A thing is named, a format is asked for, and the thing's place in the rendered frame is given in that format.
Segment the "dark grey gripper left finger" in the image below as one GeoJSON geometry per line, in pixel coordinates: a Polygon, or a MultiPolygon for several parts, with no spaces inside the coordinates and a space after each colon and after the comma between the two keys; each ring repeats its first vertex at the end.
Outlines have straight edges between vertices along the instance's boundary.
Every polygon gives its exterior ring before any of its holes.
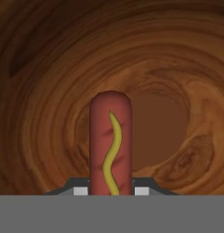
{"type": "Polygon", "coordinates": [[[47,192],[51,195],[88,196],[90,179],[88,177],[71,177],[62,187],[47,192]]]}

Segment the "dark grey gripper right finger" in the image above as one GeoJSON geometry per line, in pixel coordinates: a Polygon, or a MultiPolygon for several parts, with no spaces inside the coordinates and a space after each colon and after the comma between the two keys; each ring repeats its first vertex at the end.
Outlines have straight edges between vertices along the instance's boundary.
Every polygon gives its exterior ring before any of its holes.
{"type": "Polygon", "coordinates": [[[135,177],[132,179],[134,196],[176,196],[176,193],[161,187],[152,177],[135,177]]]}

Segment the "red hot dog with mustard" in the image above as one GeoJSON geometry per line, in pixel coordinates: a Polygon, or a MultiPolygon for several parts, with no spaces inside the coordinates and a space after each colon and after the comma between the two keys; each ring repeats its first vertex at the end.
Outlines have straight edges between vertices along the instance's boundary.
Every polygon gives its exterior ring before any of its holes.
{"type": "Polygon", "coordinates": [[[89,111],[90,194],[109,195],[103,176],[103,162],[110,149],[114,130],[109,119],[112,111],[122,128],[121,148],[112,164],[113,176],[120,195],[132,194],[132,106],[129,98],[120,92],[97,94],[89,111]]]}

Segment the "brown wooden bowl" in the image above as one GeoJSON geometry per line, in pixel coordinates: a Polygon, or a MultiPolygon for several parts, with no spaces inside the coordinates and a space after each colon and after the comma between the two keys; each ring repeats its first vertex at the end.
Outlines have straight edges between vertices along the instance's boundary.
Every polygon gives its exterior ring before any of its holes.
{"type": "Polygon", "coordinates": [[[89,173],[97,93],[155,95],[177,130],[134,105],[147,144],[133,173],[181,194],[224,195],[224,0],[0,0],[0,195],[42,194],[89,173]]]}

